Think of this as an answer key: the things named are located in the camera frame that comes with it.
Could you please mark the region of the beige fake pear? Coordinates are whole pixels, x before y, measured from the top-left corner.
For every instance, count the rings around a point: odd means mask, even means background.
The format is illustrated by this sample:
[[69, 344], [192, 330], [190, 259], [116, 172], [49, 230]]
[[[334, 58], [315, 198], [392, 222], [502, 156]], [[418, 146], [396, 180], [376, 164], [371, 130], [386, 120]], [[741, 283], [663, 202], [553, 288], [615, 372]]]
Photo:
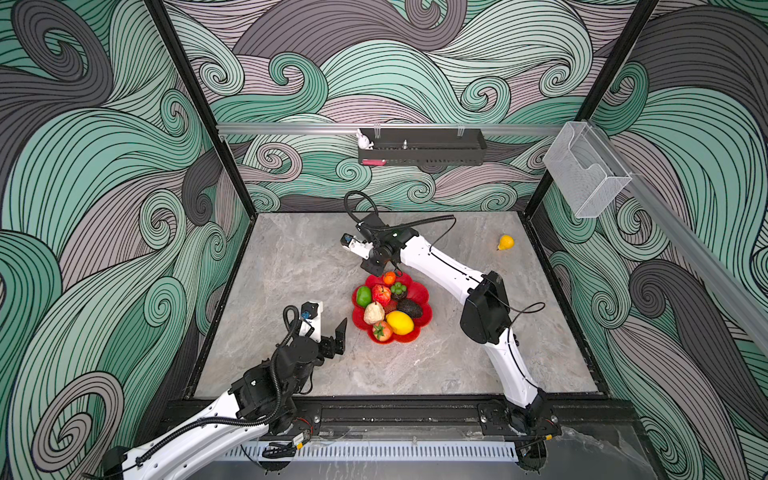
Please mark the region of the beige fake pear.
[[375, 325], [386, 318], [385, 308], [378, 302], [368, 304], [363, 313], [363, 321], [367, 325]]

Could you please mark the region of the yellow fake lemon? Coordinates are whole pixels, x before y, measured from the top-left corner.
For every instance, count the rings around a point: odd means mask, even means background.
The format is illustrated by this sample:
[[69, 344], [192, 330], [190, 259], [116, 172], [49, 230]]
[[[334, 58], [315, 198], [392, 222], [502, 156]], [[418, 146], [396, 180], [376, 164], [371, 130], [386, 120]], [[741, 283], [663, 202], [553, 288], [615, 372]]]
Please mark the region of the yellow fake lemon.
[[395, 310], [386, 315], [386, 322], [394, 335], [405, 336], [415, 329], [413, 319], [406, 313]]

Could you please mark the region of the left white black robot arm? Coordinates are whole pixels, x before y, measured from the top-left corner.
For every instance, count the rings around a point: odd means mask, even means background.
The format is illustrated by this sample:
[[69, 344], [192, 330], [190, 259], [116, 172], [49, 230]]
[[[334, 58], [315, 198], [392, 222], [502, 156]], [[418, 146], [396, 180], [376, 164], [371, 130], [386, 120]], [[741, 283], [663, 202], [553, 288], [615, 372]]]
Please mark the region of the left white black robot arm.
[[300, 318], [271, 357], [247, 370], [230, 388], [175, 428], [129, 449], [104, 454], [100, 474], [88, 479], [187, 479], [244, 443], [291, 431], [293, 397], [311, 382], [314, 369], [344, 352], [347, 321], [334, 335], [314, 339], [319, 327]]

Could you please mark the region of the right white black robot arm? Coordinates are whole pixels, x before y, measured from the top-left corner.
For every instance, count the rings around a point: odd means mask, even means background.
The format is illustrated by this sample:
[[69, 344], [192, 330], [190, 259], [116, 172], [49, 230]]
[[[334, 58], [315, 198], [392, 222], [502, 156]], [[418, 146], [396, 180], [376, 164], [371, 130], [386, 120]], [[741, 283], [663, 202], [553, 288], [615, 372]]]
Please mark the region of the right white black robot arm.
[[439, 215], [390, 226], [374, 211], [354, 219], [361, 239], [344, 234], [340, 243], [361, 258], [361, 268], [370, 274], [383, 274], [387, 265], [405, 266], [450, 293], [462, 305], [462, 332], [483, 347], [494, 367], [512, 428], [532, 438], [559, 434], [560, 424], [547, 393], [533, 380], [513, 333], [520, 316], [536, 313], [545, 304], [536, 302], [524, 309], [511, 306], [503, 278], [497, 272], [482, 273], [463, 265], [416, 230], [421, 225], [444, 221], [455, 222], [456, 217]]

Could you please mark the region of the red fake apple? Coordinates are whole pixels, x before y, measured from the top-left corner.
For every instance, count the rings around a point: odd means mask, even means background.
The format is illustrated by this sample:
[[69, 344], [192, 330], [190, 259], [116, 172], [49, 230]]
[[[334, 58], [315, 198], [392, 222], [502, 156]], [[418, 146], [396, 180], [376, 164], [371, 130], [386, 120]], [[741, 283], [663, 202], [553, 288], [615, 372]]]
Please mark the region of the red fake apple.
[[372, 300], [382, 307], [387, 307], [392, 301], [390, 288], [384, 284], [376, 284], [371, 288]]

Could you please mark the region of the green fake lime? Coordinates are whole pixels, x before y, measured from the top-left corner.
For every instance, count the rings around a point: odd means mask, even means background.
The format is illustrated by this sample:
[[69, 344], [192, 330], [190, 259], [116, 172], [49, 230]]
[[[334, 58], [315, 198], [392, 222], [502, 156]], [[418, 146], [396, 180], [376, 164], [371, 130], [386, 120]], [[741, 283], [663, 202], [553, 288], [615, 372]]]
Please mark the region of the green fake lime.
[[366, 285], [358, 287], [355, 291], [355, 304], [358, 307], [365, 309], [372, 302], [373, 296], [371, 289]]

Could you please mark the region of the dark fake avocado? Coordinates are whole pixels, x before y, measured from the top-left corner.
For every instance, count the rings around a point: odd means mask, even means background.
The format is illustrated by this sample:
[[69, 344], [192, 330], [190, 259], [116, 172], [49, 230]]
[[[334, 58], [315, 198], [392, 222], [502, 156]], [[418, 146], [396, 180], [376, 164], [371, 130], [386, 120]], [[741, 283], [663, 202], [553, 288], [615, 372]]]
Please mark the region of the dark fake avocado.
[[418, 319], [423, 316], [423, 308], [421, 305], [408, 298], [400, 300], [396, 310], [408, 315], [411, 319]]

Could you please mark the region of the red fake strawberry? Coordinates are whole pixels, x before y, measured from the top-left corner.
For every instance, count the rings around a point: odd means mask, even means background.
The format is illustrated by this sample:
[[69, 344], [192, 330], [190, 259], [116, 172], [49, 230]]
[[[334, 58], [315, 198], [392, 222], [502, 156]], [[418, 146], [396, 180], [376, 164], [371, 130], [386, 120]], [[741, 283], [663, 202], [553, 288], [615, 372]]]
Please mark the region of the red fake strawberry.
[[372, 326], [372, 334], [377, 342], [386, 343], [392, 338], [394, 332], [386, 321], [379, 321]]

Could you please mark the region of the red flower-shaped fruit bowl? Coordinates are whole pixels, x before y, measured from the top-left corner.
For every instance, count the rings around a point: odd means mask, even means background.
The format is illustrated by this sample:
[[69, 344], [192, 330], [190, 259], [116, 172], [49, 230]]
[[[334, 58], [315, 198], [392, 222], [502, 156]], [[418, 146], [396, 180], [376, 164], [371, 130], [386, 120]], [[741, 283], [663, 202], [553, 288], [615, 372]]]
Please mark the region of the red flower-shaped fruit bowl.
[[[382, 276], [383, 275], [381, 275], [381, 276], [370, 275], [365, 280], [365, 282], [362, 285], [366, 285], [366, 286], [368, 286], [371, 289], [376, 284], [384, 284], [384, 282], [382, 280]], [[419, 334], [421, 333], [422, 328], [427, 326], [431, 322], [431, 320], [433, 318], [432, 308], [429, 305], [430, 295], [429, 295], [429, 292], [428, 292], [427, 288], [424, 287], [422, 284], [414, 281], [407, 274], [397, 274], [397, 276], [398, 276], [398, 282], [401, 282], [401, 283], [403, 283], [403, 284], [408, 286], [408, 295], [407, 295], [406, 298], [411, 299], [411, 300], [419, 303], [421, 305], [421, 307], [423, 308], [423, 316], [421, 318], [418, 318], [418, 319], [413, 319], [414, 324], [415, 324], [415, 329], [410, 334], [408, 334], [408, 335], [399, 336], [399, 335], [394, 335], [393, 334], [392, 338], [388, 342], [386, 342], [386, 343], [379, 343], [379, 342], [377, 342], [375, 340], [375, 338], [373, 337], [373, 334], [372, 334], [372, 326], [373, 325], [367, 325], [363, 321], [363, 313], [364, 313], [365, 309], [360, 308], [360, 307], [358, 307], [355, 304], [355, 291], [357, 290], [358, 287], [360, 287], [362, 285], [356, 287], [353, 290], [353, 293], [351, 295], [351, 301], [352, 301], [352, 305], [353, 305], [353, 311], [352, 311], [353, 324], [359, 330], [364, 331], [368, 335], [368, 337], [374, 343], [379, 344], [379, 345], [386, 345], [386, 344], [390, 344], [390, 343], [393, 343], [393, 342], [399, 342], [399, 343], [410, 343], [410, 342], [413, 342], [414, 340], [416, 340], [418, 338]], [[398, 302], [399, 301], [395, 301], [395, 300], [392, 299], [391, 303], [387, 307], [384, 307], [385, 311], [386, 311], [386, 315], [388, 313], [396, 310]]]

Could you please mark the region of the small yellow fake pear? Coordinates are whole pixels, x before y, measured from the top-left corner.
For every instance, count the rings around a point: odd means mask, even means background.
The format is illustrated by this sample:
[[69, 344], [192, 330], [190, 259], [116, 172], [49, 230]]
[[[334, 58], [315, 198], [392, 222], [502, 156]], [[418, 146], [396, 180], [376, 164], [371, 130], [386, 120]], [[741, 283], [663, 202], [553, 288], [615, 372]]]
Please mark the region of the small yellow fake pear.
[[513, 237], [509, 235], [503, 235], [498, 242], [497, 250], [498, 251], [506, 251], [515, 246], [515, 240]]

